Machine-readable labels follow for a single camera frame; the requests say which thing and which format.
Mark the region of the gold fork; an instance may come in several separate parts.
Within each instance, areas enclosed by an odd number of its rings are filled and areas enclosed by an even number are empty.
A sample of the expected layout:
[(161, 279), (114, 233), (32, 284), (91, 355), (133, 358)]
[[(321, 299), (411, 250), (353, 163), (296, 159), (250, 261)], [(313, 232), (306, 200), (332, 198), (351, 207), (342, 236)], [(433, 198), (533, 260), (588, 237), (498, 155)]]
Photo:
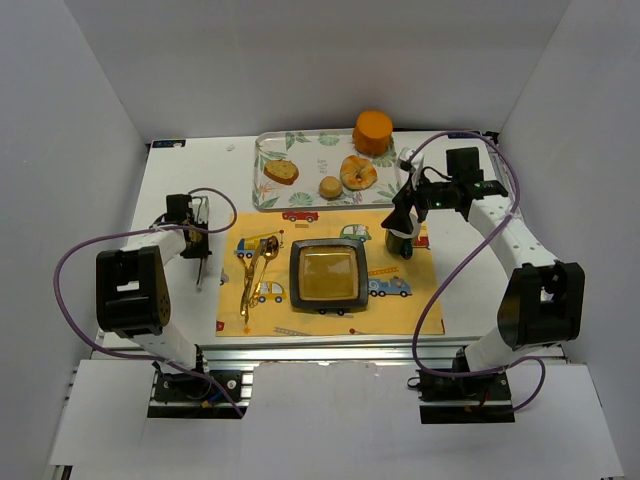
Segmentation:
[(261, 257), (264, 247), (267, 241), (261, 239), (257, 244), (257, 248), (254, 251), (253, 257), (249, 260), (248, 264), (245, 264), (244, 274), (244, 289), (240, 301), (240, 315), (244, 319), (245, 324), (249, 321), (249, 301), (252, 295), (253, 280), (255, 276), (255, 269), (259, 258)]

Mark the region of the toasted bread slice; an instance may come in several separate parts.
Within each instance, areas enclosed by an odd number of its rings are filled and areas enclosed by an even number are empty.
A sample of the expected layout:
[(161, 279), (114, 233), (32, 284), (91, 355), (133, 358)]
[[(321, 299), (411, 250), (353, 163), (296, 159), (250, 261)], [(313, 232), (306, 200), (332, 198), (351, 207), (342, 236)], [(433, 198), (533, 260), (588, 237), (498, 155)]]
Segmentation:
[(267, 161), (263, 173), (269, 179), (282, 185), (292, 185), (299, 177), (298, 167), (288, 160)]

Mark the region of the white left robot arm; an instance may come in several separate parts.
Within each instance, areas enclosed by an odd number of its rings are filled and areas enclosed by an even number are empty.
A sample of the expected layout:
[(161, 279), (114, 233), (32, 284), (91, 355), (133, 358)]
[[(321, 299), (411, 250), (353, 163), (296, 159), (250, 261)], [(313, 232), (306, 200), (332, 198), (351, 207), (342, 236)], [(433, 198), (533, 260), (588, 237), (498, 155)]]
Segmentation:
[(174, 258), (197, 260), (196, 286), (211, 255), (209, 200), (203, 196), (166, 197), (166, 212), (138, 241), (96, 257), (96, 314), (101, 330), (142, 347), (148, 354), (202, 373), (199, 347), (172, 322), (165, 266)]

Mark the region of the small round muffin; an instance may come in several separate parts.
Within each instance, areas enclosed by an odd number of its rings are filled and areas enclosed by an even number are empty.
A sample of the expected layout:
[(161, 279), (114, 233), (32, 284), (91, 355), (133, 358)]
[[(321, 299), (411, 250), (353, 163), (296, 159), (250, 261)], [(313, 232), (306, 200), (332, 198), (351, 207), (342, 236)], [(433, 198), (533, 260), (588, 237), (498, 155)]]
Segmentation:
[(326, 176), (321, 180), (318, 191), (322, 198), (327, 200), (336, 199), (342, 195), (343, 184), (336, 177)]

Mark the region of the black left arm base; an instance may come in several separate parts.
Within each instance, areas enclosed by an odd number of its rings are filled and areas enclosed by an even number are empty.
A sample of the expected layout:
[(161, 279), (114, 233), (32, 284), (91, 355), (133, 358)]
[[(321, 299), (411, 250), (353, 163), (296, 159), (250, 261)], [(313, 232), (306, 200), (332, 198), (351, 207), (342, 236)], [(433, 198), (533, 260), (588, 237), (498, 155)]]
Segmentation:
[(213, 369), (208, 372), (218, 384), (186, 374), (155, 374), (147, 417), (150, 419), (219, 420), (240, 416), (226, 395), (245, 413), (249, 404), (249, 377), (241, 370)]

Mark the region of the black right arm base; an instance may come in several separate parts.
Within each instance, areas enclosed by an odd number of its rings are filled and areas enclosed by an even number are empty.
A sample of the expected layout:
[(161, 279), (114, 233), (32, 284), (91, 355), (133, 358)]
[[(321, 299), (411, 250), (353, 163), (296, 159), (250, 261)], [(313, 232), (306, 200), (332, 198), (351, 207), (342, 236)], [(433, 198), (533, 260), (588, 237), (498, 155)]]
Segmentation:
[(515, 422), (511, 390), (505, 373), (453, 378), (467, 373), (468, 365), (458, 353), (445, 376), (417, 370), (407, 387), (418, 393), (420, 421), (424, 425), (506, 424)]

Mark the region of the metal serving tongs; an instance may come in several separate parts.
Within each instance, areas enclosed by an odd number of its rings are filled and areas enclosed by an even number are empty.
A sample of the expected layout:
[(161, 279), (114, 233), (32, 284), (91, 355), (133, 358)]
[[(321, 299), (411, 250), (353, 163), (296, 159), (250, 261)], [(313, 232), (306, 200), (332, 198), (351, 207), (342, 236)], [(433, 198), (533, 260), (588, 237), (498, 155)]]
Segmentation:
[[(209, 227), (209, 199), (206, 196), (196, 196), (196, 226), (202, 230), (207, 230)], [(202, 234), (201, 239), (197, 245), (198, 247), (198, 272), (196, 279), (196, 291), (201, 292), (204, 282), (205, 266), (210, 255), (209, 250), (209, 235)]]

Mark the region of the leaf patterned white tray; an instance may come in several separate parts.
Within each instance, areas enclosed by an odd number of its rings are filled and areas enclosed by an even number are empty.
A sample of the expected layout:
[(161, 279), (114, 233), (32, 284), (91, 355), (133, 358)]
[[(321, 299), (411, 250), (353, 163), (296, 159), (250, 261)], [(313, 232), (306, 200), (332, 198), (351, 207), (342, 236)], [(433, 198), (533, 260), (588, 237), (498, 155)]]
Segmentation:
[[(294, 130), (258, 136), (254, 147), (254, 207), (260, 211), (293, 211), (307, 207), (326, 210), (390, 206), (402, 183), (393, 146), (380, 156), (365, 156), (377, 172), (372, 186), (359, 191), (345, 188), (335, 199), (321, 196), (321, 181), (327, 176), (339, 178), (343, 161), (351, 155), (364, 157), (356, 150), (350, 129)], [(298, 170), (297, 179), (286, 185), (269, 178), (264, 169), (270, 161), (293, 164)]]

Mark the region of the twisted orange bread roll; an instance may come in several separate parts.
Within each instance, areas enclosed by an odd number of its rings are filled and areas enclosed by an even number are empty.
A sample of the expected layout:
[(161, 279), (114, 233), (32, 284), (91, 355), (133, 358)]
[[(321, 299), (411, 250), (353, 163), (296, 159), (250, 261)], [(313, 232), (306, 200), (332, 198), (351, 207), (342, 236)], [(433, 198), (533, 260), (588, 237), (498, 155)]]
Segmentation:
[(352, 191), (366, 190), (378, 179), (373, 163), (363, 157), (346, 157), (340, 167), (340, 180), (343, 186)]

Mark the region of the yellow vehicle print placemat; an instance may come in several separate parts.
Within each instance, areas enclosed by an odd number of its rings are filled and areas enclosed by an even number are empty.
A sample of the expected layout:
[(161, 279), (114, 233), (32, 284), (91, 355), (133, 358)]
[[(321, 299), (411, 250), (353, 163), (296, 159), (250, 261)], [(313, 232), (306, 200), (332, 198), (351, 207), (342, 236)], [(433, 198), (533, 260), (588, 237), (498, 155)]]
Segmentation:
[[(383, 210), (291, 211), (239, 216), (227, 235), (220, 288), (217, 333), (223, 337), (408, 335), (435, 292), (434, 256), (428, 229), (420, 226), (413, 256), (388, 252)], [(261, 238), (280, 240), (278, 257), (267, 267), (249, 322), (240, 315), (245, 264)], [(319, 314), (296, 310), (289, 298), (289, 256), (294, 241), (342, 238), (363, 242), (369, 276), (369, 302), (359, 312)]]

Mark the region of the dark square plate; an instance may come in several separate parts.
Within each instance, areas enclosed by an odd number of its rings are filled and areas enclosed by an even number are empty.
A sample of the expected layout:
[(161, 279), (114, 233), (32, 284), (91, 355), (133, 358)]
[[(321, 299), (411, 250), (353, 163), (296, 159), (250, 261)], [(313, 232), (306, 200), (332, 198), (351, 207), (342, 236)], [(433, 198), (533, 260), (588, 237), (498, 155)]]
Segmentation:
[(289, 257), (289, 298), (294, 309), (336, 313), (368, 305), (368, 269), (359, 240), (319, 238), (294, 241)]

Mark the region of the green mug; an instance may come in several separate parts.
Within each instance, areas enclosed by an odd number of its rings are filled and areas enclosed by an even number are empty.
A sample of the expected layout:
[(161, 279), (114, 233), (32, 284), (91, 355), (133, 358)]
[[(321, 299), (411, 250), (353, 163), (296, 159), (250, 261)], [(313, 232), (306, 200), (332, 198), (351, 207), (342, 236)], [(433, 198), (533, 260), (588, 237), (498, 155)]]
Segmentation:
[(413, 256), (419, 234), (419, 227), (415, 228), (410, 234), (387, 229), (385, 234), (386, 248), (390, 254), (409, 260)]

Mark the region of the aluminium table frame rail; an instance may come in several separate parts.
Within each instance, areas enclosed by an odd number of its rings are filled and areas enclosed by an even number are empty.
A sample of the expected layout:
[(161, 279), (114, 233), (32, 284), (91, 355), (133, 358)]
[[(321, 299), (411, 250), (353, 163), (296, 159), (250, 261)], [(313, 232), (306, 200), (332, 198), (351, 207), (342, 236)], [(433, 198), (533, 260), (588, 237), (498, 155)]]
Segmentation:
[[(418, 354), (430, 368), (446, 368), (474, 337), (427, 336), (418, 342)], [(107, 334), (102, 346), (125, 354), (142, 354), (131, 341)], [(221, 338), (201, 347), (211, 368), (253, 370), (261, 363), (296, 362), (328, 365), (337, 362), (370, 362), (382, 366), (414, 365), (408, 336), (255, 337)], [(567, 363), (561, 347), (535, 352), (550, 364)]]

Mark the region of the tall orange round cake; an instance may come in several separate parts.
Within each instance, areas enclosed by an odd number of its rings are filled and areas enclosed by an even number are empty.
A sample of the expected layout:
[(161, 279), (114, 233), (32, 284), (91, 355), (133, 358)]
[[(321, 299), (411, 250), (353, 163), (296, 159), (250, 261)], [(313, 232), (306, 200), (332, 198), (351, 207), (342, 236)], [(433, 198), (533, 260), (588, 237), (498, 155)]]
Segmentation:
[(393, 132), (393, 123), (383, 112), (368, 110), (361, 112), (353, 129), (355, 149), (363, 154), (380, 156), (388, 149)]

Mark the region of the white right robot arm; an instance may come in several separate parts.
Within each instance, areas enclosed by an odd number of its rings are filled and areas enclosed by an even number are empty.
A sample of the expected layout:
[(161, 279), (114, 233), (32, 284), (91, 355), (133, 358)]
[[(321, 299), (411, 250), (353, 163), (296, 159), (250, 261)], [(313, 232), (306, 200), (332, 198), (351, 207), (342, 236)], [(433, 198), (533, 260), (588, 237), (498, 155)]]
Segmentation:
[(399, 167), (408, 179), (382, 222), (390, 252), (408, 259), (410, 241), (433, 210), (459, 213), (483, 237), (509, 281), (497, 325), (462, 351), (455, 371), (489, 373), (514, 364), (538, 348), (577, 338), (585, 272), (546, 249), (517, 216), (514, 195), (498, 180), (487, 180), (476, 147), (446, 153), (446, 174), (427, 178), (423, 156), (405, 148)]

